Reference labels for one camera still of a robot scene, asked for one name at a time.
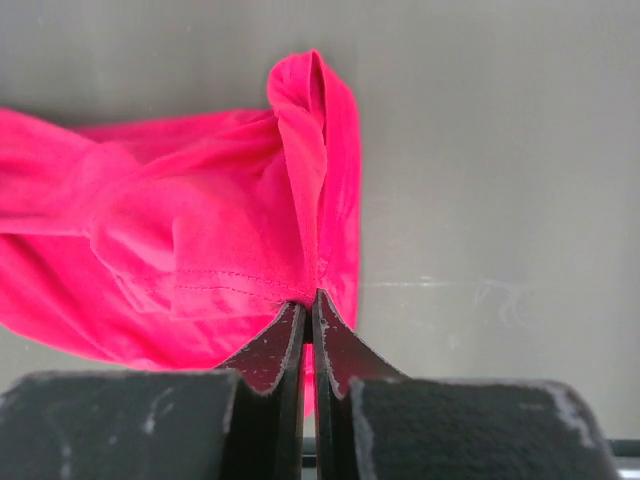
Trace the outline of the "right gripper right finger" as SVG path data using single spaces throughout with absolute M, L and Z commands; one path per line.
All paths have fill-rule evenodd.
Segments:
M 325 291 L 313 304 L 322 479 L 614 479 L 584 400 L 540 380 L 411 378 L 368 347 Z

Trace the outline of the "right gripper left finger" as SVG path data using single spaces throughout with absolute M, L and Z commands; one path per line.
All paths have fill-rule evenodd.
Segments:
M 38 372 L 1 397 L 5 479 L 297 479 L 306 311 L 207 372 Z

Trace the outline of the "magenta t shirt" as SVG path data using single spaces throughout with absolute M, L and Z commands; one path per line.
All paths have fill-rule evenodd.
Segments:
M 357 322 L 361 142 L 311 50 L 264 109 L 85 127 L 1 112 L 1 323 L 90 360 L 218 366 L 289 301 Z

